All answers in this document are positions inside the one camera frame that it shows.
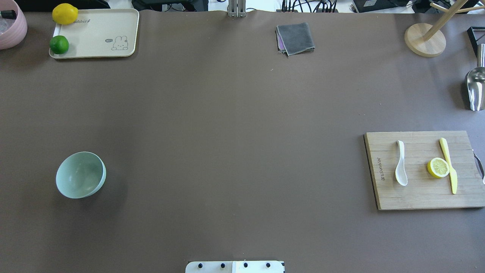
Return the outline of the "grey folded cloth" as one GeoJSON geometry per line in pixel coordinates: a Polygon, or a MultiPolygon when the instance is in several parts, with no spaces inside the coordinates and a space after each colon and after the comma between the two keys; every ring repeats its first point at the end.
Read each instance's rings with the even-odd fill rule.
{"type": "Polygon", "coordinates": [[[278,25],[276,27],[277,47],[280,53],[292,56],[314,51],[315,45],[308,23],[278,25]]]}

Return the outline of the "beige cartoon tray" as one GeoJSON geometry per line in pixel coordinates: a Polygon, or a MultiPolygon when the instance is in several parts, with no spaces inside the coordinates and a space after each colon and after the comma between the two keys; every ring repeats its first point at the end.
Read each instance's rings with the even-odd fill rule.
{"type": "Polygon", "coordinates": [[[69,49],[54,59],[127,57],[135,52],[140,14],[135,9],[79,10],[77,20],[56,24],[53,36],[65,36],[69,49]]]}

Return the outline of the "pink bowl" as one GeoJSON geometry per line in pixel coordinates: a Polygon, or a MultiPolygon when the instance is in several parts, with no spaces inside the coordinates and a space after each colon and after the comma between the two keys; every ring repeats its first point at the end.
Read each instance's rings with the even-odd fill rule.
{"type": "Polygon", "coordinates": [[[0,49],[5,50],[18,45],[27,34],[27,21],[23,11],[14,0],[1,0],[1,11],[14,10],[17,18],[11,22],[1,19],[0,49]]]}

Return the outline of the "yellow lemon half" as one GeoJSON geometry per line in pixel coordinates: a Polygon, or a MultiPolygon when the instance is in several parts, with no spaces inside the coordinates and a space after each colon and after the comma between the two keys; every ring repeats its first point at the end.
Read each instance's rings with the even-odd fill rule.
{"type": "Polygon", "coordinates": [[[435,178],[444,178],[450,173],[449,164],[445,159],[435,157],[427,163],[428,172],[435,178]]]}

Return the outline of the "aluminium frame post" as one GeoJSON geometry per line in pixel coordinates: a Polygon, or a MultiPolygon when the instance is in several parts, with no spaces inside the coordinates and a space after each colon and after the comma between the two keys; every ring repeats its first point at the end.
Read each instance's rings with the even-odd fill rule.
{"type": "Polygon", "coordinates": [[[246,0],[228,0],[229,17],[246,17],[246,0]]]}

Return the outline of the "green lime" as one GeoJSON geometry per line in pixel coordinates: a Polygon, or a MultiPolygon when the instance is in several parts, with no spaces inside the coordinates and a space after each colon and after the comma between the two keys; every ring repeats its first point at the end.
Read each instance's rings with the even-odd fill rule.
{"type": "Polygon", "coordinates": [[[54,36],[50,40],[50,50],[54,54],[64,54],[69,50],[69,42],[65,36],[54,36]]]}

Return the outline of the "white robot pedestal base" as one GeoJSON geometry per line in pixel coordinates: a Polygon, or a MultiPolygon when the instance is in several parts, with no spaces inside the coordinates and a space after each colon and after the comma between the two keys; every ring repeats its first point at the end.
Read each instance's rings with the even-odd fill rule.
{"type": "Polygon", "coordinates": [[[284,261],[240,260],[240,261],[192,261],[186,273],[284,273],[284,261]]]}

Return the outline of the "light green bowl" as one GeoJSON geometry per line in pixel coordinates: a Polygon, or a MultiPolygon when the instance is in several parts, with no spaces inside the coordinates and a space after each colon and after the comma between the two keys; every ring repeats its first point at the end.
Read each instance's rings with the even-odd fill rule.
{"type": "Polygon", "coordinates": [[[67,157],[56,172],[56,187],[65,197],[80,199],[98,192],[106,180],[102,159],[87,151],[67,157]]]}

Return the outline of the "wooden cup rack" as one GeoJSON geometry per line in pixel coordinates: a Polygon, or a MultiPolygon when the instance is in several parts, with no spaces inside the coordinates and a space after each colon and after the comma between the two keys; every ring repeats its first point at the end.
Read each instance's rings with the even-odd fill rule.
{"type": "Polygon", "coordinates": [[[422,57],[437,57],[445,50],[446,39],[444,34],[440,31],[446,22],[457,13],[464,13],[474,10],[483,10],[484,1],[479,2],[482,6],[462,8],[466,0],[457,0],[450,8],[444,8],[435,3],[431,3],[434,7],[443,12],[442,17],[434,24],[416,23],[408,27],[405,31],[405,43],[414,53],[422,57]]]}

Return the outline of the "white ceramic spoon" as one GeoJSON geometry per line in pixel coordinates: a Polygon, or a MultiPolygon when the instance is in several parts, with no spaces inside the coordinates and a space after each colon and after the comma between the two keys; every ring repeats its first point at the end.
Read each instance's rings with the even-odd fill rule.
{"type": "Polygon", "coordinates": [[[397,146],[399,150],[398,164],[395,169],[395,178],[397,182],[406,186],[408,184],[407,173],[405,172],[405,144],[401,140],[397,140],[397,146]]]}

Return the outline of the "metal scoop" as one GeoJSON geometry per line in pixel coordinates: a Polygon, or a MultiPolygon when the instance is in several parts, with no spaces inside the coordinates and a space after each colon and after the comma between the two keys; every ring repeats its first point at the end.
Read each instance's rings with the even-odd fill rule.
{"type": "Polygon", "coordinates": [[[485,45],[477,47],[477,67],[466,74],[466,88],[472,111],[482,111],[485,107],[485,45]]]}

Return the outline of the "yellow plastic knife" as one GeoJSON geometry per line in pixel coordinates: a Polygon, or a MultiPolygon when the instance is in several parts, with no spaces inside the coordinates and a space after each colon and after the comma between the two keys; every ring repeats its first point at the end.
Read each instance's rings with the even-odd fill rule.
{"type": "Polygon", "coordinates": [[[452,166],[449,145],[448,145],[447,140],[445,138],[440,138],[439,142],[440,142],[440,147],[441,147],[443,155],[444,155],[444,159],[446,160],[446,162],[449,166],[451,192],[452,192],[452,194],[456,194],[457,188],[458,188],[458,177],[457,177],[456,170],[452,166]]]}

